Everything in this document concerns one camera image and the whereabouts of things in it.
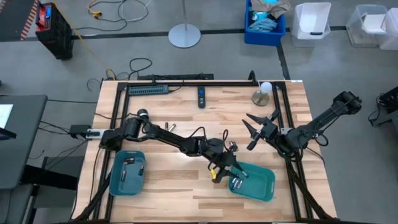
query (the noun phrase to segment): gray concrete floor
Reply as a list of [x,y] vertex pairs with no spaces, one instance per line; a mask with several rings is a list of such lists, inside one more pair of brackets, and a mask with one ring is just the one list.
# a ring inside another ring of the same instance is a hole
[[[77,27],[114,28],[94,20],[86,13],[86,1],[59,1]],[[291,0],[293,5],[303,0]],[[357,4],[383,4],[398,7],[393,0],[334,0],[330,1],[331,26],[344,26]],[[104,17],[115,19],[116,7],[99,7]],[[141,11],[132,2],[126,3],[125,15],[136,17]],[[114,33],[163,32],[182,21],[180,1],[153,0],[150,15],[143,21],[129,24]],[[187,0],[188,20],[200,29],[242,29],[243,0]],[[287,26],[292,20],[287,14]],[[34,36],[34,25],[29,36]],[[83,34],[104,34],[84,30]],[[87,40],[87,44],[116,73],[128,71],[131,58],[147,57],[153,66],[148,74],[214,73],[216,79],[246,79],[250,70],[262,79],[283,79],[275,47],[246,45],[243,34],[203,35],[198,45],[177,49],[167,37]],[[354,116],[341,117],[327,132],[330,145],[322,149],[326,160],[331,192],[338,216],[342,220],[374,223],[395,223],[398,220],[398,146],[397,132],[387,124],[373,128],[367,121],[376,109],[375,97],[398,84],[398,52],[380,49],[359,49],[350,45],[345,31],[332,31],[323,45],[314,49],[296,48],[290,33],[282,39],[287,65],[292,79],[303,80],[312,115],[316,116],[331,105],[343,90],[351,90],[363,99],[362,110]],[[104,77],[104,68],[79,41],[75,42],[73,58],[55,60],[39,42],[0,43],[1,94],[46,94],[51,99],[96,101],[99,88],[89,78]],[[135,64],[137,68],[144,63]],[[95,105],[48,102],[43,120],[60,126],[92,123]],[[45,156],[78,144],[65,137],[39,132],[31,156],[45,149]],[[74,156],[82,156],[81,148]],[[29,161],[40,166],[42,158]],[[37,223],[65,221],[68,208],[40,209]]]

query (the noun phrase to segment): white ball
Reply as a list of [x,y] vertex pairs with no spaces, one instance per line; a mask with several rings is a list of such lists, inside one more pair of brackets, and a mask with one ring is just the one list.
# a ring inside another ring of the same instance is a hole
[[270,93],[272,91],[272,84],[269,82],[263,82],[260,86],[261,93]]

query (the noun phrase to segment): teal tray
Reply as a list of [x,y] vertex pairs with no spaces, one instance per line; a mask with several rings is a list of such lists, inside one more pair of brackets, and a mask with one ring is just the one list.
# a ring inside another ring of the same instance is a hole
[[263,202],[269,202],[274,196],[275,190],[275,174],[272,170],[265,167],[257,166],[254,164],[248,164],[245,162],[238,162],[239,165],[246,171],[249,177],[244,177],[243,174],[232,167],[231,172],[238,174],[240,178],[243,178],[243,183],[240,189],[232,190],[233,177],[229,178],[228,187],[229,190],[238,195],[244,197],[257,199]]
[[[124,160],[134,157],[135,163],[124,164]],[[144,165],[144,173],[138,175],[141,166]],[[126,178],[121,181],[122,172],[126,170]],[[133,196],[141,193],[145,178],[145,155],[140,151],[120,151],[114,157],[109,192],[113,196]]]

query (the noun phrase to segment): black crate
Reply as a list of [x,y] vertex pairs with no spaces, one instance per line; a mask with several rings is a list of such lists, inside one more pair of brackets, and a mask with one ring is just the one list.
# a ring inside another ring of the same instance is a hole
[[[49,19],[40,21],[40,12],[42,9],[51,8],[51,15]],[[72,29],[59,10],[52,2],[41,4],[36,12],[36,24],[43,28],[38,28],[36,36],[41,43],[55,56],[56,59],[70,59],[72,58]]]

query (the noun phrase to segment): remote control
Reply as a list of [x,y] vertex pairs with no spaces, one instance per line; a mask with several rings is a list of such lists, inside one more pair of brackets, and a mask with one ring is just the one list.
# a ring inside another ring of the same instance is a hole
[[199,108],[204,108],[206,106],[204,86],[198,86],[198,106]]

